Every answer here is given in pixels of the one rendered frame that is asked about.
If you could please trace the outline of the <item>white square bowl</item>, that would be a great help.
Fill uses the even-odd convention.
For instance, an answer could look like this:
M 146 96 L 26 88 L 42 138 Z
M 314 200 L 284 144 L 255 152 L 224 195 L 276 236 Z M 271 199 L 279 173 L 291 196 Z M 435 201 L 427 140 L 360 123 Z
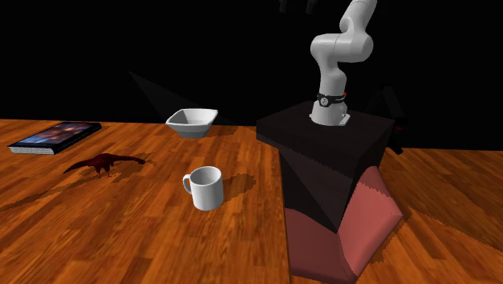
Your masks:
M 207 136 L 217 115 L 214 109 L 185 108 L 171 115 L 165 124 L 182 138 L 200 139 Z

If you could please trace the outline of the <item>dark and red robot stand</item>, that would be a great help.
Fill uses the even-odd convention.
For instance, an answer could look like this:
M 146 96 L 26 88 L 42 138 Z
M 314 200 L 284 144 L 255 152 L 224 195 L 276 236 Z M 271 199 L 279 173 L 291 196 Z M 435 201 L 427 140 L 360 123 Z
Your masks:
M 355 284 L 403 217 L 378 169 L 394 122 L 349 111 L 322 126 L 312 106 L 257 120 L 256 137 L 280 153 L 291 274 Z

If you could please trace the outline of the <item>white mug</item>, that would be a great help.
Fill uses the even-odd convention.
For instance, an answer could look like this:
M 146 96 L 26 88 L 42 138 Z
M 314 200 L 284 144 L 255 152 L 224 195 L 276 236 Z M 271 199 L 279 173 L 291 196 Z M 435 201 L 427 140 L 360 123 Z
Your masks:
M 183 177 L 183 187 L 192 195 L 193 205 L 200 211 L 211 211 L 224 200 L 222 172 L 213 166 L 203 166 Z

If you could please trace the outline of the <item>dark red dinosaur figure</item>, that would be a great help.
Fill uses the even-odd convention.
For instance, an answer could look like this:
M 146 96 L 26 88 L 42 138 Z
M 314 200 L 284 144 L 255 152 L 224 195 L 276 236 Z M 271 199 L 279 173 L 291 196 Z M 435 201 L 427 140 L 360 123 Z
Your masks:
M 64 173 L 88 166 L 88 167 L 94 167 L 99 177 L 101 177 L 101 169 L 104 169 L 105 172 L 107 173 L 107 176 L 110 176 L 110 168 L 114 165 L 116 161 L 135 161 L 140 165 L 145 164 L 145 160 L 138 157 L 101 153 L 93 158 L 79 161 L 71 165 L 69 168 L 65 170 Z

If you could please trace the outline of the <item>dark book with blue cover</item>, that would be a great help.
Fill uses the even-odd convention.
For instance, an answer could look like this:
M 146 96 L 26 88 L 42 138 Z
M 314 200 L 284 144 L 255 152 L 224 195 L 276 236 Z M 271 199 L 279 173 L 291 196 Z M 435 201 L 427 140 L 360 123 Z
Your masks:
M 100 123 L 61 122 L 8 145 L 12 153 L 55 155 L 99 131 Z

